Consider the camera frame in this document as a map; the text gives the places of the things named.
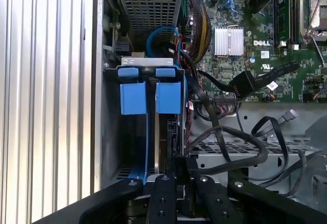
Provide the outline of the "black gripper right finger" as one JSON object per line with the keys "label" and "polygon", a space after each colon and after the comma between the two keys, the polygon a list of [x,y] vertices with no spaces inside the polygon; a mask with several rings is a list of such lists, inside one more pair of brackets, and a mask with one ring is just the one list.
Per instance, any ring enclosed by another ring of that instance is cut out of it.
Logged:
{"label": "black gripper right finger", "polygon": [[326,214],[250,182],[194,178],[211,223],[326,223]]}

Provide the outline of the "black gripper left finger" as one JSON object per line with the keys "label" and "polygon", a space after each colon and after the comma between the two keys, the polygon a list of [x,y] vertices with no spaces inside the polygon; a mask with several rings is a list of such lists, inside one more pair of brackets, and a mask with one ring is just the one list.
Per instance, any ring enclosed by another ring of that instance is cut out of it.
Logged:
{"label": "black gripper left finger", "polygon": [[[123,179],[35,223],[95,223],[110,212],[123,212],[118,207],[124,208],[127,201],[144,196],[145,186],[139,179]],[[177,223],[175,179],[159,175],[149,195],[146,223]]]}

